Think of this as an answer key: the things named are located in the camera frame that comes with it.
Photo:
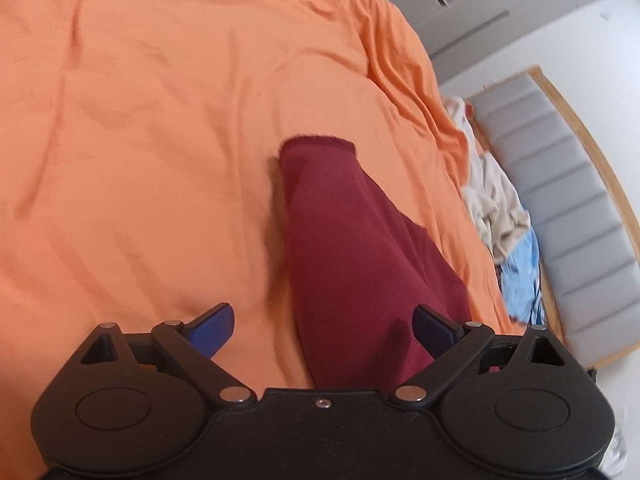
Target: maroon sleeve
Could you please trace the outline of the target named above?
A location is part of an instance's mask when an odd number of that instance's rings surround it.
[[[388,392],[433,361],[413,337],[414,308],[467,321],[465,285],[362,170],[350,142],[293,138],[280,167],[296,323],[313,380]]]

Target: blue cloth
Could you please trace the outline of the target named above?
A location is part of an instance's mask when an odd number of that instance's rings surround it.
[[[500,288],[511,319],[526,324],[545,324],[540,290],[540,250],[533,229],[500,264]]]

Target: wooden headboard frame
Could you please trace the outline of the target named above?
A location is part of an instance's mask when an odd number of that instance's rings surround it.
[[[542,69],[539,66],[535,66],[526,71],[533,81],[535,81],[540,89],[546,94],[549,100],[556,107],[558,112],[562,115],[566,123],[574,132],[574,135],[580,140],[580,143],[584,147],[585,151],[589,155],[591,162],[593,163],[596,170],[600,174],[604,185],[609,191],[609,195],[611,196],[616,208],[620,213],[620,218],[622,219],[622,223],[626,228],[626,231],[631,238],[631,243],[633,245],[634,251],[636,253],[636,259],[640,262],[640,224],[638,223],[638,218],[629,203],[628,198],[616,174],[611,169],[611,166],[607,162],[604,154],[598,147],[593,137],[587,130],[586,126],[582,123],[578,115],[573,111],[573,109],[569,106],[567,101],[562,97],[560,92],[551,84],[551,81],[545,77],[542,73]],[[471,125],[474,129],[474,133],[476,134],[476,139],[478,143],[482,146],[482,148],[488,152],[492,152],[491,143],[489,142],[487,136],[482,131],[482,128],[478,124],[478,122],[471,118],[469,119]],[[541,282],[542,282],[542,299],[545,305],[547,323],[551,330],[564,342],[564,331],[562,330],[562,322],[560,320],[560,316],[558,314],[558,306],[556,305],[556,298],[554,297],[553,291],[551,289],[548,277],[546,275],[546,270],[544,266],[540,265],[541,268]],[[610,362],[615,361],[625,355],[630,354],[636,349],[640,348],[640,343],[630,346],[628,348],[623,349],[623,351],[618,354],[612,355],[602,361],[594,363],[593,366],[599,368],[604,366]]]

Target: maroon garment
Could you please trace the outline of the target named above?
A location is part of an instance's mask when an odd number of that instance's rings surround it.
[[[462,280],[355,153],[333,137],[281,148],[294,312],[316,387],[388,392],[433,361],[413,337],[418,304],[471,316]]]

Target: cushioned panel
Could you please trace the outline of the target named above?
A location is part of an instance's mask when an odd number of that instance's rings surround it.
[[[528,74],[472,99],[531,214],[567,344],[587,365],[640,340],[640,267],[580,141]]]

